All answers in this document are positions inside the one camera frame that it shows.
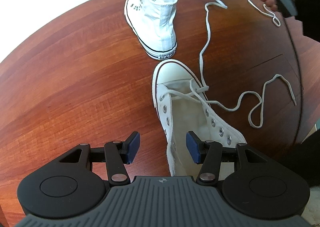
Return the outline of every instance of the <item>brown wooden tabletop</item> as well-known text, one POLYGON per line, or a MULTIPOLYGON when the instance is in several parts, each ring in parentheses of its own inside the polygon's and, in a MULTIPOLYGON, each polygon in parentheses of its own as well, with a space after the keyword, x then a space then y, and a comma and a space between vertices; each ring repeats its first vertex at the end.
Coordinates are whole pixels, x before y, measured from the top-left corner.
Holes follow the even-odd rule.
MULTIPOLYGON (((213 106, 250 145, 279 158, 294 145, 300 112, 292 45, 284 24, 276 27, 247 0, 222 1, 227 10, 210 7, 212 38, 204 54, 207 96, 234 107, 243 91, 261 94, 264 82, 282 74, 298 105, 281 80, 269 84, 261 129, 253 129, 247 120, 257 103, 254 96, 245 96, 233 113, 213 106)), ((262 9, 259 0, 252 1, 262 9)), ((140 150, 126 166, 130 177, 169 174, 166 140, 151 96, 151 77, 159 62, 146 55, 126 23, 124 2, 90 0, 72 9, 31 35, 0 64, 0 205, 10 226, 24 216, 16 196, 19 182, 79 143, 100 147, 139 131, 140 150)), ((207 40, 207 2, 178 0, 174 19, 174 58, 197 76, 199 52, 207 40)), ((305 98, 298 144, 320 117, 320 45, 302 35, 299 21, 291 18, 288 23, 301 60, 305 98)), ((256 110, 255 124, 259 117, 256 110)), ((106 178, 105 165, 95 164, 93 171, 106 178)))

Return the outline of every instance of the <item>shoe sole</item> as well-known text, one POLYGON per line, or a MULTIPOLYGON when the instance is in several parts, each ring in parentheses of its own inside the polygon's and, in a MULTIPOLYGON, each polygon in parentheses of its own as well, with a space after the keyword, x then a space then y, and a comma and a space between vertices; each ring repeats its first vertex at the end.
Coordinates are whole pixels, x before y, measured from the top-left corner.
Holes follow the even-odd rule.
POLYGON ((125 19, 127 20, 127 23, 129 24, 129 26, 132 28, 133 32, 136 34, 140 44, 143 46, 143 48, 146 51, 147 55, 150 56, 152 59, 155 59, 155 60, 158 60, 158 61, 166 60, 166 59, 169 59, 169 58, 173 57, 173 55, 175 54, 176 49, 177 49, 177 42, 176 42, 175 46, 172 49, 170 49, 169 51, 159 52, 159 51, 155 51, 155 50, 150 49, 147 45, 145 45, 140 40, 140 38, 137 35, 134 27, 132 26, 132 23, 131 23, 130 19, 128 18, 127 5, 128 5, 128 0, 126 0, 125 4, 124 4, 124 16, 125 16, 125 19))
POLYGON ((158 78, 159 70, 165 63, 170 63, 170 62, 177 63, 177 64, 181 65, 184 69, 186 69, 188 71, 188 73, 190 73, 193 76, 193 78, 196 80, 196 82, 199 85, 201 85, 201 87, 202 87, 202 83, 199 81, 199 79, 196 77, 196 75, 193 73, 193 71, 191 71, 184 63, 182 63, 178 60, 175 60, 175 59, 164 60, 156 66, 156 68, 153 72, 153 76, 152 76, 152 99, 153 99, 153 107, 155 107, 155 109, 157 109, 156 86, 157 86, 157 78, 158 78))

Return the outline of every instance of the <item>wood grain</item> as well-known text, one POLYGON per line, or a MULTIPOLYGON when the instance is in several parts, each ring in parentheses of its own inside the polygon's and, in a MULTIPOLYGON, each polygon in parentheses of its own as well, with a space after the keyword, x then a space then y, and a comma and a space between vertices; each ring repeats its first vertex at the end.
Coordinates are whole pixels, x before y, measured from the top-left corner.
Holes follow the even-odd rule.
MULTIPOLYGON (((207 96, 234 107, 243 91, 262 92, 265 81, 282 74, 292 84, 267 86, 264 125, 253 129, 248 112, 257 103, 245 96, 241 108, 215 111, 240 130, 247 142, 279 158, 294 144, 299 120, 300 83, 285 27, 254 10, 247 0, 222 0, 210 7, 211 42, 204 54, 207 96)), ((260 8, 259 0, 252 0, 260 8)), ((169 175, 166 140, 151 97, 158 61, 149 58, 125 21, 125 0, 91 0, 51 21, 21 43, 0 64, 0 205, 10 226, 24 216, 16 197, 19 182, 35 169, 81 142, 92 147, 141 134, 135 175, 169 175)), ((199 52, 207 40, 204 4, 179 0, 174 56, 199 76, 199 52)), ((289 19, 302 65, 304 113, 297 143, 320 117, 320 46, 289 19)), ((259 123, 259 112, 253 114, 259 123)), ((105 178, 105 166, 94 165, 105 178)))

